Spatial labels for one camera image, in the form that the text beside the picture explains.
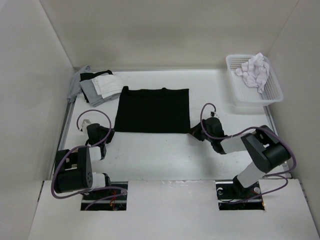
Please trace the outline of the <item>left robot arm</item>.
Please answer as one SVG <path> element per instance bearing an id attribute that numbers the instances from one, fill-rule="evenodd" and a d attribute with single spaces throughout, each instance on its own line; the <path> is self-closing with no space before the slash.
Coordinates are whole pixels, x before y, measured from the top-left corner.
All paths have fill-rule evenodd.
<path id="1" fill-rule="evenodd" d="M 108 199 L 112 195 L 112 184 L 106 173 L 93 172 L 93 164 L 102 161 L 106 154 L 106 145 L 109 144 L 115 134 L 111 128 L 99 123 L 91 123 L 83 120 L 81 131 L 87 134 L 85 145 L 74 150 L 63 160 L 69 152 L 68 149 L 59 150 L 55 157 L 56 169 L 62 163 L 54 183 L 54 191 L 58 194 L 95 189 L 100 199 Z"/>

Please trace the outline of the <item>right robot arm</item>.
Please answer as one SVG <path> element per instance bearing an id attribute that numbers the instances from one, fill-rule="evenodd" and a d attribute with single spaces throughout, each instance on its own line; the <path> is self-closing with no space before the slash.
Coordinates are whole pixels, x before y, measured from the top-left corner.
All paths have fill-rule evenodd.
<path id="1" fill-rule="evenodd" d="M 190 135 L 199 141 L 208 141 L 220 155 L 246 151 L 251 163 L 236 175 L 227 192 L 243 199 L 263 177 L 270 177 L 277 166 L 293 159 L 290 148 L 266 125 L 249 127 L 240 133 L 226 135 L 220 120 L 216 117 L 203 119 L 192 127 Z"/>

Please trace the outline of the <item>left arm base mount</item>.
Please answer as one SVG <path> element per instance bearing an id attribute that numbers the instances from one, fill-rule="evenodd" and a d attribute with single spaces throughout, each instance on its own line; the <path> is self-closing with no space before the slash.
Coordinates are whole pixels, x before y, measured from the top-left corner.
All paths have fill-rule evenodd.
<path id="1" fill-rule="evenodd" d="M 120 189 L 105 189 L 86 193 L 82 196 L 81 211 L 125 211 L 127 195 Z"/>

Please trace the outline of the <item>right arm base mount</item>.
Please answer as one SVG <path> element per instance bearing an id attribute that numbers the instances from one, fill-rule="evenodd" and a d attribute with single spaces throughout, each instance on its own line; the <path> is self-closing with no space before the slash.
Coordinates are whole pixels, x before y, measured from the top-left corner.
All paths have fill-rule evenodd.
<path id="1" fill-rule="evenodd" d="M 218 208 L 221 211 L 265 210 L 264 201 L 261 196 L 248 200 L 261 194 L 261 188 L 258 182 L 240 192 L 236 192 L 233 188 L 233 182 L 228 180 L 216 181 L 215 187 Z"/>

